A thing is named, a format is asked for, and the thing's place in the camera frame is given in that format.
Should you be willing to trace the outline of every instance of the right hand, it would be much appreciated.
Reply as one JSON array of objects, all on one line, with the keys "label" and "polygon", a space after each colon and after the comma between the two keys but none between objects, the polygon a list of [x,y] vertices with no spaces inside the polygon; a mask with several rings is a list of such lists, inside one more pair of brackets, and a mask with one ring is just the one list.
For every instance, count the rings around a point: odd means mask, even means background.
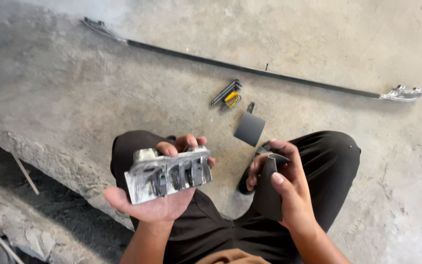
[{"label": "right hand", "polygon": [[[283,221],[279,223],[291,233],[314,234],[318,223],[312,209],[308,183],[298,148],[285,140],[270,140],[268,143],[290,160],[288,164],[278,167],[278,172],[272,175],[273,187],[281,195],[282,200]],[[267,154],[258,156],[250,165],[247,189],[255,188],[256,177],[263,169],[267,156]]]}]

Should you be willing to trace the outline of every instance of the dusty surface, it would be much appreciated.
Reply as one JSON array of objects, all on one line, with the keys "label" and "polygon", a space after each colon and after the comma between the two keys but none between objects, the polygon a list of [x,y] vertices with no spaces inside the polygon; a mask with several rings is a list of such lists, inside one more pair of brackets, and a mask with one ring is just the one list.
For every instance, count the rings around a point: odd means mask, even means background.
[{"label": "dusty surface", "polygon": [[35,195],[12,155],[0,149],[0,236],[52,264],[118,263],[132,231],[30,165]]},{"label": "dusty surface", "polygon": [[[230,218],[254,148],[233,138],[247,105],[261,137],[351,135],[359,173],[329,234],[355,263],[422,263],[422,98],[395,103],[325,91],[124,47],[79,24],[89,15],[124,36],[298,77],[387,92],[422,88],[422,1],[0,0],[0,146],[121,219],[102,199],[114,184],[111,143],[127,130],[205,135],[218,165],[202,188]],[[232,79],[243,100],[209,101]]]}]

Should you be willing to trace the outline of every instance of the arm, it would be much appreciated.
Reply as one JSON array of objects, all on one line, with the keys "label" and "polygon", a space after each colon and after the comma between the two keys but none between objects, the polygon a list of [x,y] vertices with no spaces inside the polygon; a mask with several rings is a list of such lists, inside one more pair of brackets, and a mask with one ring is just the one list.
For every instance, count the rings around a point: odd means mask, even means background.
[{"label": "arm", "polygon": [[[206,143],[205,137],[195,138],[187,134],[177,138],[174,145],[159,142],[156,149],[166,156],[177,157],[178,153],[187,147],[197,147]],[[208,164],[211,167],[215,163],[216,159],[208,158]],[[162,263],[173,222],[187,209],[194,193],[195,189],[190,188],[173,195],[132,205],[124,190],[117,187],[106,189],[104,197],[113,208],[139,219],[138,229],[125,250],[120,264]]]},{"label": "arm", "polygon": [[172,225],[173,221],[159,223],[140,221],[120,264],[162,263]]},{"label": "arm", "polygon": [[318,224],[314,226],[314,235],[289,232],[305,263],[351,263]]},{"label": "arm", "polygon": [[[280,224],[289,230],[304,263],[350,264],[315,220],[297,147],[284,140],[270,140],[268,143],[290,160],[289,164],[279,167],[278,172],[273,173],[272,184],[281,195],[283,221]],[[258,172],[266,159],[267,155],[261,155],[250,166],[247,189],[253,190],[255,187]]]}]

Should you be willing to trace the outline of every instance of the leg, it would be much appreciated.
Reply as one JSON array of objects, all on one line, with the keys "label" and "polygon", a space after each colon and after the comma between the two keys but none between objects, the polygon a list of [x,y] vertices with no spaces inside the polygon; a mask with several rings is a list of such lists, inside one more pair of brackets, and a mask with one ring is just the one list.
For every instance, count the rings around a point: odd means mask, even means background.
[{"label": "leg", "polygon": [[[299,149],[315,218],[326,232],[356,177],[360,148],[348,135],[332,131],[316,132],[290,142]],[[235,247],[271,263],[296,262],[300,258],[289,232],[253,208],[235,220],[235,225]]]},{"label": "leg", "polygon": [[[138,149],[168,141],[147,131],[129,131],[115,138],[110,170],[117,186],[128,195],[124,172],[133,165]],[[135,229],[138,219],[131,218]],[[210,253],[232,248],[232,222],[221,218],[211,199],[195,191],[187,210],[175,220],[166,245],[164,263],[195,263]]]}]

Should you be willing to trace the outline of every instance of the wrist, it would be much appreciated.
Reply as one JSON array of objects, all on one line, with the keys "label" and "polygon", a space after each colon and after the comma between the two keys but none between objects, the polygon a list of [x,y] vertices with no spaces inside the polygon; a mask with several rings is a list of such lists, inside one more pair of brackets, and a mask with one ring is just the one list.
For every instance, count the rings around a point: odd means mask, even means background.
[{"label": "wrist", "polygon": [[143,222],[139,221],[138,230],[148,231],[153,235],[170,234],[174,221]]},{"label": "wrist", "polygon": [[287,226],[291,237],[303,240],[316,240],[321,232],[324,232],[315,218],[312,221],[306,221],[303,225]]}]

